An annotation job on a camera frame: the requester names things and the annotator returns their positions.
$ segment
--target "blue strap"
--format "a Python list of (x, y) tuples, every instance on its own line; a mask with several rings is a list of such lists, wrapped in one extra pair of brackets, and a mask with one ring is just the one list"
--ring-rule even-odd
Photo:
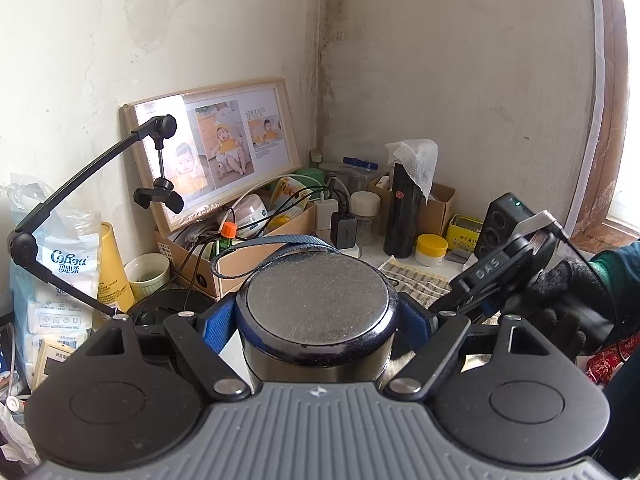
[(430, 325), (430, 318), (427, 316), (427, 309), (415, 302), (415, 306), (411, 306), (407, 300), (399, 296), (398, 304), (398, 329), (414, 352), (417, 352), (431, 338), (431, 333), (436, 327)]
[[(223, 258), (227, 254), (231, 254), (238, 249), (242, 249), (245, 247), (253, 247), (260, 245), (270, 245), (270, 244), (284, 244), (284, 247), (276, 250), (271, 256), (267, 257), (267, 259), (263, 260), (260, 264), (255, 266), (253, 269), (248, 270), (247, 272), (243, 272), (242, 274), (238, 274), (237, 276), (225, 276), (221, 274), (216, 269), (218, 261), (220, 258)], [(339, 253), (340, 251), (335, 247), (329, 245), (326, 242), (323, 242), (320, 238), (316, 238), (315, 236), (309, 235), (275, 235), (275, 236), (265, 236), (262, 238), (254, 238), (253, 240), (246, 240), (238, 245), (234, 245), (229, 247), (227, 250), (222, 251), (218, 256), (212, 259), (211, 261), (211, 273), (214, 276), (221, 278), (222, 280), (235, 280), (236, 278), (244, 278), (245, 276), (251, 274), (252, 272), (256, 272), (263, 267), (269, 265), (273, 260), (280, 258), (281, 256), (285, 256), (286, 254), (295, 253), (301, 250), (324, 250), (330, 253)]]
[(236, 331), (235, 305), (236, 294), (234, 292), (227, 294), (211, 307), (214, 312), (205, 322), (204, 342), (213, 348), (216, 354), (222, 352), (222, 349)]

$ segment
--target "black cable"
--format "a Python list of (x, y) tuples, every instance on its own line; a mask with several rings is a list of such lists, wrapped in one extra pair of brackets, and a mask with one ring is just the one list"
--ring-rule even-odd
[(231, 217), (234, 219), (234, 224), (236, 223), (236, 212), (231, 206), (223, 205), (220, 209), (222, 209), (222, 211), (231, 211)]
[[(211, 240), (215, 240), (216, 237), (209, 237), (205, 239), (204, 245), (206, 246), (206, 244), (209, 243), (209, 241)], [(166, 282), (163, 286), (161, 286), (160, 288), (158, 288), (157, 290), (154, 290), (149, 296), (147, 296), (146, 298), (144, 298), (143, 303), (140, 305), (140, 310), (138, 311), (138, 313), (136, 314), (136, 317), (133, 320), (133, 324), (136, 325), (138, 323), (138, 320), (140, 319), (140, 316), (142, 315), (142, 313), (145, 311), (145, 307), (146, 304), (149, 302), (149, 300), (151, 300), (152, 297), (154, 297), (156, 294), (160, 293), (162, 290), (165, 289), (165, 287), (167, 287), (169, 284), (173, 283), (178, 276), (180, 276), (180, 273), (184, 270), (184, 267), (187, 266), (187, 263), (189, 262), (189, 259), (191, 258), (191, 255), (195, 252), (196, 250), (196, 245), (194, 245), (191, 250), (187, 253), (187, 256), (185, 257), (184, 261), (182, 262), (182, 265), (180, 266), (180, 269), (178, 269), (175, 273), (175, 276), (172, 277), (168, 282)]]
[(609, 293), (609, 289), (607, 288), (607, 285), (605, 284), (605, 282), (602, 279), (602, 277), (596, 272), (596, 270), (593, 267), (590, 266), (590, 264), (587, 261), (587, 259), (584, 256), (582, 256), (582, 253), (571, 243), (571, 241), (569, 240), (569, 237), (565, 234), (564, 231), (562, 231), (561, 239), (565, 244), (567, 244), (571, 248), (571, 250), (578, 256), (578, 258), (580, 258), (582, 260), (582, 262), (588, 267), (588, 269), (596, 277), (596, 279), (598, 280), (598, 282), (602, 286), (602, 290), (604, 290), (604, 292), (606, 294), (606, 297), (609, 300), (611, 311), (613, 313), (613, 321), (614, 321), (615, 330), (618, 332), (618, 334), (616, 335), (616, 347), (618, 348), (618, 357), (620, 357), (620, 360), (623, 363), (626, 363), (626, 359), (622, 355), (622, 349), (620, 348), (620, 335), (621, 335), (621, 332), (622, 332), (622, 327), (620, 326), (620, 318), (618, 316), (618, 310), (616, 308), (616, 302), (613, 301), (613, 298), (611, 297), (611, 294)]
[(200, 249), (200, 253), (198, 254), (198, 259), (196, 260), (195, 267), (193, 268), (193, 276), (191, 277), (191, 281), (189, 282), (189, 288), (187, 288), (187, 294), (184, 297), (184, 304), (182, 306), (183, 312), (187, 310), (187, 302), (189, 301), (189, 295), (191, 294), (191, 290), (193, 289), (193, 283), (196, 281), (196, 276), (198, 275), (198, 266), (202, 261), (202, 255), (204, 254), (204, 251), (207, 248), (207, 244), (209, 244), (209, 242), (205, 242), (202, 244), (202, 248)]
[(182, 234), (189, 228), (191, 227), (191, 224), (185, 225), (182, 229), (180, 229), (180, 232), (178, 233), (177, 237), (175, 237), (174, 239), (177, 240), (178, 238), (180, 238), (182, 236)]
[[(344, 196), (344, 198), (345, 198), (345, 210), (346, 210), (347, 214), (348, 214), (348, 213), (350, 213), (349, 200), (348, 200), (347, 194), (346, 194), (345, 192), (343, 192), (343, 191), (341, 191), (341, 190), (339, 190), (339, 189), (332, 189), (332, 188), (327, 187), (327, 186), (308, 186), (308, 187), (305, 187), (304, 189), (299, 190), (298, 192), (294, 193), (294, 194), (293, 194), (293, 195), (291, 195), (289, 198), (287, 198), (287, 199), (284, 201), (284, 203), (280, 206), (280, 208), (278, 208), (278, 209), (275, 211), (275, 213), (273, 213), (273, 215), (271, 215), (271, 216), (267, 217), (266, 219), (269, 219), (269, 220), (270, 220), (270, 219), (273, 219), (273, 218), (275, 218), (276, 216), (281, 215), (282, 213), (284, 213), (284, 212), (288, 211), (289, 209), (292, 209), (293, 207), (297, 206), (297, 205), (298, 205), (300, 202), (302, 202), (302, 201), (303, 201), (303, 200), (304, 200), (308, 195), (303, 196), (300, 200), (298, 200), (297, 202), (295, 202), (295, 203), (291, 204), (289, 207), (282, 209), (284, 206), (286, 206), (286, 205), (287, 205), (287, 203), (288, 203), (290, 200), (292, 200), (293, 198), (297, 197), (297, 196), (298, 196), (300, 193), (302, 193), (303, 191), (308, 191), (308, 190), (313, 191), (313, 190), (318, 190), (318, 189), (322, 189), (322, 191), (334, 191), (334, 192), (337, 192), (337, 193), (339, 193), (339, 194), (343, 195), (343, 196)], [(260, 220), (259, 222), (254, 222), (253, 224), (250, 224), (250, 225), (256, 225), (256, 224), (259, 224), (259, 223), (261, 223), (261, 222), (264, 222), (266, 219), (262, 219), (262, 220)], [(258, 234), (254, 236), (254, 238), (259, 237), (259, 236), (264, 232), (264, 230), (266, 229), (267, 225), (268, 225), (268, 222), (267, 222), (267, 223), (265, 223), (265, 224), (262, 226), (262, 228), (260, 229), (260, 231), (258, 231)]]
[[(288, 197), (283, 203), (282, 205), (276, 209), (276, 211), (273, 213), (273, 215), (271, 215), (270, 217), (267, 217), (267, 219), (273, 219), (276, 218), (276, 216), (281, 215), (282, 213), (284, 213), (285, 211), (288, 211), (289, 209), (292, 209), (293, 207), (297, 206), (300, 202), (302, 202), (305, 198), (309, 197), (310, 195), (312, 195), (313, 193), (309, 193), (306, 195), (303, 195), (302, 198), (300, 200), (298, 200), (296, 203), (291, 204), (291, 206), (284, 208), (284, 206), (287, 205), (287, 203), (290, 202), (290, 200), (293, 200), (294, 198), (298, 197), (300, 195), (300, 193), (305, 192), (305, 191), (315, 191), (318, 189), (322, 189), (322, 191), (331, 191), (331, 189), (327, 186), (307, 186), (303, 189), (300, 189), (299, 191), (295, 192), (293, 195), (291, 195), (290, 197)], [(259, 222), (254, 222), (254, 225), (256, 224), (260, 224), (262, 222), (264, 222), (266, 219), (263, 218), (262, 220), (260, 220)], [(266, 222), (262, 228), (258, 231), (258, 233), (254, 236), (254, 238), (258, 238), (263, 232), (264, 230), (267, 228), (269, 222)]]

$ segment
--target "red fabric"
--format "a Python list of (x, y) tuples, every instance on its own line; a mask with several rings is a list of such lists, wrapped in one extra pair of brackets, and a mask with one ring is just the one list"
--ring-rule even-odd
[[(620, 353), (625, 360), (629, 359), (638, 344), (640, 344), (640, 336), (638, 335), (620, 341)], [(587, 361), (587, 377), (596, 384), (609, 384), (616, 367), (621, 362), (618, 355), (618, 346), (613, 344)]]

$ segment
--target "window frame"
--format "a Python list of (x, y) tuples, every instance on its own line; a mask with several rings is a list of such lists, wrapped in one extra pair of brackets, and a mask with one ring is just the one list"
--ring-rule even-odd
[(602, 0), (604, 20), (604, 108), (587, 187), (571, 238), (590, 253), (629, 245), (638, 239), (607, 219), (625, 143), (628, 107), (628, 43), (623, 0)]

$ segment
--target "picture frame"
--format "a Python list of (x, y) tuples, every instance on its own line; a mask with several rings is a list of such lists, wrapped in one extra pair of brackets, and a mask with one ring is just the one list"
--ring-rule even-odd
[[(301, 167), (283, 78), (208, 86), (143, 99), (122, 107), (129, 131), (171, 114), (178, 127), (164, 142), (166, 177), (184, 200), (174, 214), (151, 203), (163, 237), (203, 218), (252, 187)], [(133, 146), (140, 179), (160, 176), (149, 137)]]

